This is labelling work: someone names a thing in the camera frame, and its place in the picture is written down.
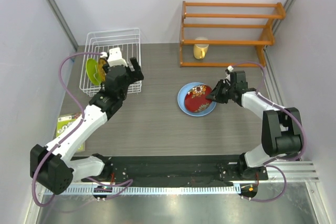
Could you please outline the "red floral plate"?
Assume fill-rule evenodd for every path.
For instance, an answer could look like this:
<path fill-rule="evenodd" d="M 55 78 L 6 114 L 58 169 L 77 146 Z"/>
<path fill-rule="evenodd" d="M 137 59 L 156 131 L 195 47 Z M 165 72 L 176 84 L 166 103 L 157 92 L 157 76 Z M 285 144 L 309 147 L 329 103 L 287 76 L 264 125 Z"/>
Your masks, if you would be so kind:
<path fill-rule="evenodd" d="M 193 86 L 184 98 L 185 108 L 192 113 L 205 111 L 212 103 L 206 96 L 212 92 L 212 88 L 205 84 Z"/>

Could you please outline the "brown patterned plate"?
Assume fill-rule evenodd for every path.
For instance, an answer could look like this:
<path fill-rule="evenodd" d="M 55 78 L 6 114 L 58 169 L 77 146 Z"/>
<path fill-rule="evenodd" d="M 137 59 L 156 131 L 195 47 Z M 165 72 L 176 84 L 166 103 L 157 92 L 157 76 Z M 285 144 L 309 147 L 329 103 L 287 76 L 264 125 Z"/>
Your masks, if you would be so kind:
<path fill-rule="evenodd" d="M 105 82 L 105 80 L 106 80 L 106 72 L 103 68 L 103 66 L 105 64 L 107 64 L 107 61 L 104 58 L 100 58 L 98 60 L 98 74 L 99 74 L 102 82 Z"/>

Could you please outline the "lime green plate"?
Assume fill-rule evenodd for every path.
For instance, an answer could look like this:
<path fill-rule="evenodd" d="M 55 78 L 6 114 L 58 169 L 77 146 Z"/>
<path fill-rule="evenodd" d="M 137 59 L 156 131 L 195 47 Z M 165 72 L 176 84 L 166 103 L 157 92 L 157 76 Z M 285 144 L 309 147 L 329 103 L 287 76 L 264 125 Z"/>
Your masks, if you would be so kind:
<path fill-rule="evenodd" d="M 98 74 L 98 62 L 95 59 L 89 58 L 86 61 L 86 74 L 92 84 L 99 86 L 102 81 Z"/>

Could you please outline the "light blue plate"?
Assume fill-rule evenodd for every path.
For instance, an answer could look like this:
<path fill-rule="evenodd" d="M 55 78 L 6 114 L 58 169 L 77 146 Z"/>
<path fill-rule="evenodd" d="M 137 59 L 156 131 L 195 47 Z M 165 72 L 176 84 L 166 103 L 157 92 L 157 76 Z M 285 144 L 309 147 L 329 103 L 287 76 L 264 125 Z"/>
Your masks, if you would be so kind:
<path fill-rule="evenodd" d="M 180 109 L 190 116 L 205 116 L 211 113 L 216 102 L 207 99 L 212 88 L 201 82 L 191 82 L 183 86 L 177 95 Z"/>

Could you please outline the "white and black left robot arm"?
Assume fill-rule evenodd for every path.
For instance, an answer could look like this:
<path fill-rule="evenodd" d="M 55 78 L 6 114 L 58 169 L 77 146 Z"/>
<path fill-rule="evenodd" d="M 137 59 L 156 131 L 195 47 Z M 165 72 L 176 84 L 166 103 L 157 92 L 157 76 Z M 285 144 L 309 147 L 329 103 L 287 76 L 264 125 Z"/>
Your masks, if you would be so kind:
<path fill-rule="evenodd" d="M 55 195 L 63 193 L 69 185 L 87 177 L 105 182 L 112 174 L 108 158 L 93 154 L 74 160 L 72 157 L 88 137 L 104 125 L 122 107 L 128 87 L 144 79 L 135 57 L 130 64 L 113 62 L 106 67 L 102 88 L 92 97 L 82 116 L 61 135 L 45 146 L 35 145 L 30 151 L 30 176 Z"/>

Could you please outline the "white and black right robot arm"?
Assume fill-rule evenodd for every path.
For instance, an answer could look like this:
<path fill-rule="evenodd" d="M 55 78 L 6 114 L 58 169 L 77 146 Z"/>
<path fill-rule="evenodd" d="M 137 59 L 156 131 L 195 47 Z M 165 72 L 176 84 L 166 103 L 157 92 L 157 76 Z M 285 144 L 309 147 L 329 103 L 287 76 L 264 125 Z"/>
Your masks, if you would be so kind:
<path fill-rule="evenodd" d="M 255 88 L 249 88 L 244 71 L 228 67 L 226 78 L 219 80 L 206 98 L 221 104 L 232 100 L 262 120 L 261 143 L 253 150 L 242 153 L 236 164 L 228 165 L 233 179 L 266 179 L 267 163 L 276 158 L 295 158 L 303 150 L 299 111 L 282 107 L 265 98 Z"/>

